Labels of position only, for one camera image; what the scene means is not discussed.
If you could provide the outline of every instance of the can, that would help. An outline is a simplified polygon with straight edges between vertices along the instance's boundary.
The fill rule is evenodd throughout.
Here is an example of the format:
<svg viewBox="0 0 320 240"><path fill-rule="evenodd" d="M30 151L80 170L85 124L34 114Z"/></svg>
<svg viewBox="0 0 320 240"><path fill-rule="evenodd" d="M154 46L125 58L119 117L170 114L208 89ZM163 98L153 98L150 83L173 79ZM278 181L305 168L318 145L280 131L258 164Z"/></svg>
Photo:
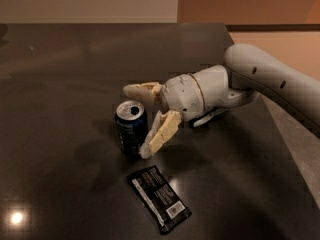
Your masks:
<svg viewBox="0 0 320 240"><path fill-rule="evenodd" d="M130 158L140 159L139 149L148 134L144 106L135 100L122 102L117 107L115 121L122 153Z"/></svg>

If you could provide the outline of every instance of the silver can lid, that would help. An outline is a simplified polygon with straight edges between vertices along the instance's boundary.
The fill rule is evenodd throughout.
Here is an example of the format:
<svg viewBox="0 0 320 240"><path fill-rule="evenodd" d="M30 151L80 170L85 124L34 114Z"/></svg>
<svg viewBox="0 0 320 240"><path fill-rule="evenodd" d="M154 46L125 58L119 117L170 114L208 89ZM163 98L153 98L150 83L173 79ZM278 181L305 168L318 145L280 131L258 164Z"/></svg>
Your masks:
<svg viewBox="0 0 320 240"><path fill-rule="evenodd" d="M123 120L133 121L144 112L143 105L135 100L127 100L117 107L117 115Z"/></svg>

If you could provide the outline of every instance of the dark gray tabletop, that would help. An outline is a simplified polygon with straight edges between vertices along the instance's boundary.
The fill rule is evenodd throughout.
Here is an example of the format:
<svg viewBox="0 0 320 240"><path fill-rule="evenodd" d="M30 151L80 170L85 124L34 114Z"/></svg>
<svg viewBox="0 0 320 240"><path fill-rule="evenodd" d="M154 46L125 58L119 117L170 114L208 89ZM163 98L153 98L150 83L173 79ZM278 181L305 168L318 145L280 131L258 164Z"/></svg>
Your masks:
<svg viewBox="0 0 320 240"><path fill-rule="evenodd" d="M320 239L318 206L261 98L182 125L151 159L120 152L122 87L223 63L223 24L1 25L1 36L0 239ZM126 182L151 165L193 213L167 236Z"/></svg>

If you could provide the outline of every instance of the black packet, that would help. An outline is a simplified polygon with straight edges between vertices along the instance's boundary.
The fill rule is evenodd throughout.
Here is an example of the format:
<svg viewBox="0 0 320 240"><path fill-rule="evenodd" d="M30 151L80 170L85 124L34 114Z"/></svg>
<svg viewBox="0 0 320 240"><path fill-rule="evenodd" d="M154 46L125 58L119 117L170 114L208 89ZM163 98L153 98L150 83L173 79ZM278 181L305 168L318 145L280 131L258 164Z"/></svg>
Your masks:
<svg viewBox="0 0 320 240"><path fill-rule="evenodd" d="M168 234L191 216L190 209L174 192L157 166L132 173L127 176L127 180L157 220L161 234Z"/></svg>

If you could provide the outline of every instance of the robotic hand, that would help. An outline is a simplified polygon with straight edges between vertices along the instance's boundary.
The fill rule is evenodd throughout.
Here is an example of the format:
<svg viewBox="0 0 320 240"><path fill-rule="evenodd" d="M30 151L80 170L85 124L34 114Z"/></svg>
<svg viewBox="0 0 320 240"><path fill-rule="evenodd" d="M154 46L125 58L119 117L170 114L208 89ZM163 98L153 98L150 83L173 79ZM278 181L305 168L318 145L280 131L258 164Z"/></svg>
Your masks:
<svg viewBox="0 0 320 240"><path fill-rule="evenodd" d="M178 130L181 121L197 127L227 109L254 101L259 93L274 100L317 137L320 136L320 82L278 61L261 49L235 44L225 52L225 66L183 74L164 85L127 85L124 93L145 105L160 101L158 112L140 149L154 155Z"/></svg>

